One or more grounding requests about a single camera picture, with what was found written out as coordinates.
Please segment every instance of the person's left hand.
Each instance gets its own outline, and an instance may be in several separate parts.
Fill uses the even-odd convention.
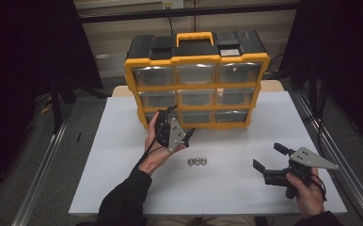
[[[152,118],[152,120],[150,121],[149,124],[149,135],[146,138],[146,142],[145,142],[145,151],[148,149],[148,147],[150,146],[150,144],[152,143],[153,140],[155,140],[155,122],[158,119],[158,115],[159,112],[157,111],[154,115],[154,117]],[[145,171],[148,175],[152,175],[159,167],[161,167],[166,160],[174,153],[185,149],[185,145],[184,144],[178,144],[178,146],[176,146],[175,150],[173,150],[172,152],[167,148],[167,147],[161,147],[161,144],[159,144],[156,140],[154,142],[154,144],[152,145],[152,147],[150,148],[149,152],[150,153],[146,160],[144,160],[144,162],[141,164],[141,166],[138,168],[139,170]]]

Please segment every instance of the white tabletop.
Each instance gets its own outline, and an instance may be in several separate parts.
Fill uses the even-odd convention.
[[[138,121],[134,97],[108,98],[103,117],[69,213],[97,214],[103,198],[123,182],[144,152],[147,131]],[[288,156],[275,142],[317,153],[288,92],[261,92],[252,122],[245,129],[197,129],[190,148],[171,156],[154,172],[144,203],[146,216],[283,215],[299,213],[286,187],[267,186],[252,159],[269,170],[288,167]],[[206,166],[187,164],[205,157]],[[328,202],[325,209],[346,208],[325,169],[320,169]]]

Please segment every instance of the wrist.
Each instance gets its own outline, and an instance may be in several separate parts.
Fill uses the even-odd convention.
[[[146,159],[138,169],[146,172],[149,176],[152,176],[156,170],[156,166],[154,163],[150,162],[149,159]]]

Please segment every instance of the black jacket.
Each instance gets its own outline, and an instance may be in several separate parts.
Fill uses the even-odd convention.
[[[136,170],[104,198],[95,226],[143,225],[143,203],[151,186],[150,176]],[[300,219],[294,226],[340,226],[331,212]]]

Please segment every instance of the cable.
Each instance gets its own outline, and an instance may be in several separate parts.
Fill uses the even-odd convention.
[[[148,147],[148,149],[143,153],[143,155],[140,157],[140,159],[138,160],[138,162],[135,164],[135,166],[132,169],[132,172],[136,171],[140,167],[140,165],[144,162],[144,160],[146,160],[146,158],[149,156],[150,153],[152,153],[154,151],[157,151],[158,149],[162,148],[162,146],[161,146],[161,147],[159,147],[157,149],[154,149],[153,151],[150,152],[152,146],[154,145],[154,143],[155,143],[156,139],[158,138],[158,136],[161,134],[161,132],[164,129],[164,127],[165,127],[165,125],[163,124],[159,128],[158,133],[155,135],[155,138],[152,140],[152,142],[151,142],[150,146]]]
[[[315,182],[313,179],[310,179],[311,180],[311,182],[314,184],[314,185],[316,185],[321,191],[322,191],[322,194],[323,194],[323,202],[324,201],[327,201],[327,198],[325,197],[325,193],[326,193],[326,190],[325,190],[325,184],[324,184],[324,182],[322,181],[322,179],[320,179],[320,177],[319,176],[317,176],[317,175],[314,175],[313,173],[311,174],[312,176],[314,176],[314,177],[316,177],[317,179],[319,179],[319,181],[320,181],[320,184],[319,183],[317,183],[317,182]]]
[[[170,24],[170,33],[173,36],[173,25],[172,25],[172,20],[170,19],[170,17],[167,18],[169,20],[169,24]]]
[[[288,73],[291,69],[293,69],[293,68],[295,68],[296,66],[298,66],[298,65],[300,65],[301,63],[303,63],[303,62],[305,62],[305,60],[304,59],[300,59],[300,60],[297,60],[293,65],[291,65],[291,67],[290,68],[288,68],[288,69],[286,69],[286,70],[284,70],[283,72],[281,72],[281,73],[278,73],[278,74],[276,74],[275,76],[273,76],[273,77],[271,77],[271,78],[269,78],[269,80],[274,80],[274,79],[279,79],[279,78],[281,78],[281,75],[282,74],[284,74],[284,73]]]
[[[267,72],[270,71],[270,69],[272,68],[272,65],[276,62],[276,59],[278,59],[279,57],[282,57],[284,56],[283,54],[282,55],[277,55],[277,56],[273,56],[270,61],[269,61],[269,67],[267,67]]]
[[[324,126],[324,122],[323,122],[323,114],[324,114],[324,108],[325,108],[325,103],[326,103],[326,99],[327,99],[327,93],[326,93],[326,88],[324,83],[322,83],[322,87],[321,87],[321,91],[320,91],[320,95],[319,95],[319,129],[318,129],[318,146],[319,146],[319,154],[320,156],[324,157],[324,150],[322,147],[322,128]],[[351,198],[347,195],[347,191],[345,190],[345,188],[342,186],[342,184],[340,183],[339,179],[337,178],[337,176],[334,175],[334,173],[332,173],[332,171],[328,170],[328,173],[330,173],[331,175],[333,175],[333,179],[334,181],[338,184],[339,188],[342,190],[343,194],[345,195],[346,199],[348,200],[348,202],[350,203],[350,205],[352,206],[352,208],[354,209],[354,211],[356,212],[357,216],[360,218],[360,220],[363,223],[363,217],[359,214],[357,208],[355,207],[354,203],[352,202]]]

